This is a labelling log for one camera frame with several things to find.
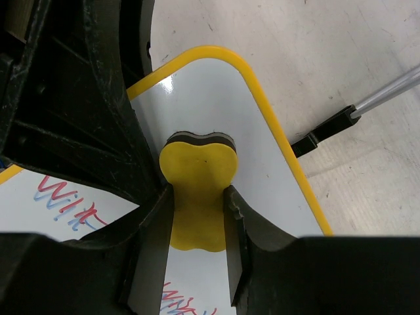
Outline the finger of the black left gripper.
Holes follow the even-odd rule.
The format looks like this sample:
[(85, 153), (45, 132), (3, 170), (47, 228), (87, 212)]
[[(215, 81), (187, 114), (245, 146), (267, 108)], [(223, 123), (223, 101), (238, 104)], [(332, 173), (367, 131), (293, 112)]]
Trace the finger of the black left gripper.
[(128, 88), (153, 1), (1, 2), (1, 159), (143, 204), (160, 189)]

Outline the yellow bone-shaped eraser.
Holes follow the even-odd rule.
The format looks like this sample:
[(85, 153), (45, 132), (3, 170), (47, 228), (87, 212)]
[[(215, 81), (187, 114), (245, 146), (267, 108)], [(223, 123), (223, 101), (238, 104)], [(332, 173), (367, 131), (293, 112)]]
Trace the yellow bone-shaped eraser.
[(161, 149), (159, 166), (175, 198), (171, 246), (224, 251), (223, 192), (238, 169), (234, 140), (224, 133), (174, 133)]

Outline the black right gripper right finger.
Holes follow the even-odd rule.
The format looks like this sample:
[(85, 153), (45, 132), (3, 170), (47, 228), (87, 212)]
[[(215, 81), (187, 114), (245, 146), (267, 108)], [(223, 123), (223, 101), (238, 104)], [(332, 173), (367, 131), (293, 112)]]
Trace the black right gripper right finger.
[(302, 237), (224, 191), (230, 302), (238, 314), (418, 314), (419, 238)]

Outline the metal whiteboard stand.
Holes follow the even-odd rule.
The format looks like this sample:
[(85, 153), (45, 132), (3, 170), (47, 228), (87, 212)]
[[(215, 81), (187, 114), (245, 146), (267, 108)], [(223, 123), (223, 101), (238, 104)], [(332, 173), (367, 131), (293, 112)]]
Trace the metal whiteboard stand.
[(317, 149), (318, 144), (355, 125), (361, 116), (419, 85), (419, 66), (371, 93), (356, 105), (349, 105), (320, 123), (291, 145), (297, 158)]

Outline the yellow-framed whiteboard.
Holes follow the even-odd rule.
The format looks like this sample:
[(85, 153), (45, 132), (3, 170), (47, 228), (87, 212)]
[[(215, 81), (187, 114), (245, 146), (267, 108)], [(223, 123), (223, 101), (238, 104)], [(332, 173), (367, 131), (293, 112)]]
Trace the yellow-framed whiteboard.
[(120, 104), (59, 62), (2, 144), (2, 314), (319, 313), (331, 228), (253, 70), (190, 49)]

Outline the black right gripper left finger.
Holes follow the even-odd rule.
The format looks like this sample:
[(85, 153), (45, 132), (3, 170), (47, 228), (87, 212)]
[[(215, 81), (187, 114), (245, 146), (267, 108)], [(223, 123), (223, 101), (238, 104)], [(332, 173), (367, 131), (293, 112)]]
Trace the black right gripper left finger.
[(1, 234), (2, 314), (158, 314), (174, 193), (80, 240)]

